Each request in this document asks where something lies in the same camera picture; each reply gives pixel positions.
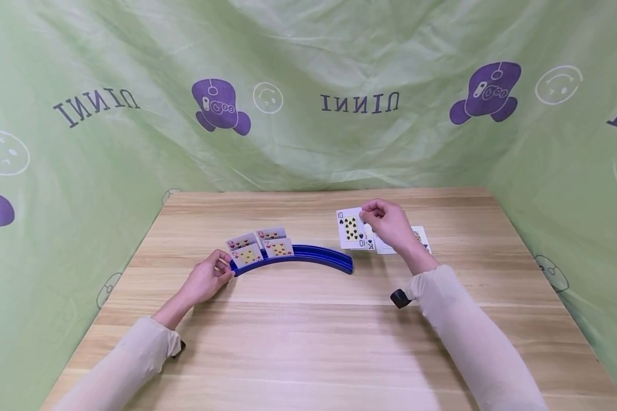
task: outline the smiley face icon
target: smiley face icon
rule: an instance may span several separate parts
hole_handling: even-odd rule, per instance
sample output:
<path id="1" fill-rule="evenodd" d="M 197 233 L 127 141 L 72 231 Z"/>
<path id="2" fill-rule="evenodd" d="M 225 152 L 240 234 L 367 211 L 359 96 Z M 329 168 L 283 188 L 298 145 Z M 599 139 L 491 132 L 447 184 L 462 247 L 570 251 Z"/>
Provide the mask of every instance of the smiley face icon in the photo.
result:
<path id="1" fill-rule="evenodd" d="M 167 203 L 167 200 L 169 200 L 169 198 L 173 196 L 174 194 L 182 193 L 182 192 L 183 192 L 182 190 L 179 190 L 177 188 L 167 190 L 165 195 L 162 196 L 162 205 L 164 206 Z"/>
<path id="2" fill-rule="evenodd" d="M 539 265 L 539 269 L 542 270 L 548 282 L 551 283 L 551 287 L 554 287 L 556 293 L 569 289 L 569 280 L 567 280 L 562 270 L 560 270 L 553 261 L 543 255 L 535 255 L 534 258 Z"/>
<path id="3" fill-rule="evenodd" d="M 30 151 L 15 135 L 0 130 L 0 176 L 21 174 L 30 165 Z"/>
<path id="4" fill-rule="evenodd" d="M 573 66 L 558 66 L 548 70 L 537 82 L 535 95 L 550 106 L 569 100 L 583 82 L 583 74 Z"/>
<path id="5" fill-rule="evenodd" d="M 272 83 L 258 83 L 254 87 L 254 104 L 265 114 L 274 114 L 283 107 L 283 95 L 279 87 Z"/>

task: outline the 10 of spades card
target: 10 of spades card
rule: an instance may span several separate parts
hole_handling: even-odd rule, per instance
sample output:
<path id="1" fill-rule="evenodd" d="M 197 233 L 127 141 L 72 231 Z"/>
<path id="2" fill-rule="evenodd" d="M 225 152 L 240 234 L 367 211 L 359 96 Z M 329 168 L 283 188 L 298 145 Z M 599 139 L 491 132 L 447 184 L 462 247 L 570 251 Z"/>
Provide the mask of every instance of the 10 of spades card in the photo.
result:
<path id="1" fill-rule="evenodd" d="M 264 228 L 256 230 L 256 237 L 262 242 L 265 240 L 274 240 L 277 238 L 286 238 L 286 230 L 283 227 Z"/>
<path id="2" fill-rule="evenodd" d="M 257 242 L 254 242 L 246 247 L 230 251 L 230 254 L 238 268 L 243 268 L 245 265 L 249 265 L 263 259 L 263 254 L 261 254 L 261 249 L 258 248 Z"/>
<path id="3" fill-rule="evenodd" d="M 340 247 L 345 250 L 367 250 L 366 231 L 359 217 L 361 207 L 339 209 L 336 212 Z"/>
<path id="4" fill-rule="evenodd" d="M 263 249 L 267 253 L 269 259 L 294 254 L 293 243 L 290 238 L 263 240 Z"/>

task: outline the green fabric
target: green fabric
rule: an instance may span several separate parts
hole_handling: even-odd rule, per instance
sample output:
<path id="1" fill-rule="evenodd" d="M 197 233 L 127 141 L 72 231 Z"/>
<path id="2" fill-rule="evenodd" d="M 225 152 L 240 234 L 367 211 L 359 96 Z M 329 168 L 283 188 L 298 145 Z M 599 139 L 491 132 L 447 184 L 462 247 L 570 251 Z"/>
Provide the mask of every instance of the green fabric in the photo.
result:
<path id="1" fill-rule="evenodd" d="M 0 410 L 177 190 L 486 185 L 617 383 L 616 118 L 617 1 L 2 1 Z"/>

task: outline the wood grain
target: wood grain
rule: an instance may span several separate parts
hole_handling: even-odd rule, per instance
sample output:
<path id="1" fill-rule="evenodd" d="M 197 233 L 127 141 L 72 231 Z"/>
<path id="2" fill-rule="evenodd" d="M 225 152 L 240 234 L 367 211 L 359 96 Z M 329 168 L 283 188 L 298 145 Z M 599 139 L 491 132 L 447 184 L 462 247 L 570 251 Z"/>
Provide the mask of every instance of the wood grain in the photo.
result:
<path id="1" fill-rule="evenodd" d="M 327 193 L 175 194 L 45 402 L 47 410 L 138 317 L 231 237 L 283 225 L 294 243 L 338 249 L 336 209 L 380 196 L 425 226 L 434 255 L 520 352 L 551 410 L 617 410 L 617 388 L 499 204 L 478 187 Z M 232 281 L 179 326 L 187 349 L 130 410 L 477 410 L 433 330 L 391 291 L 397 255 L 351 253 L 352 276 L 282 263 Z"/>

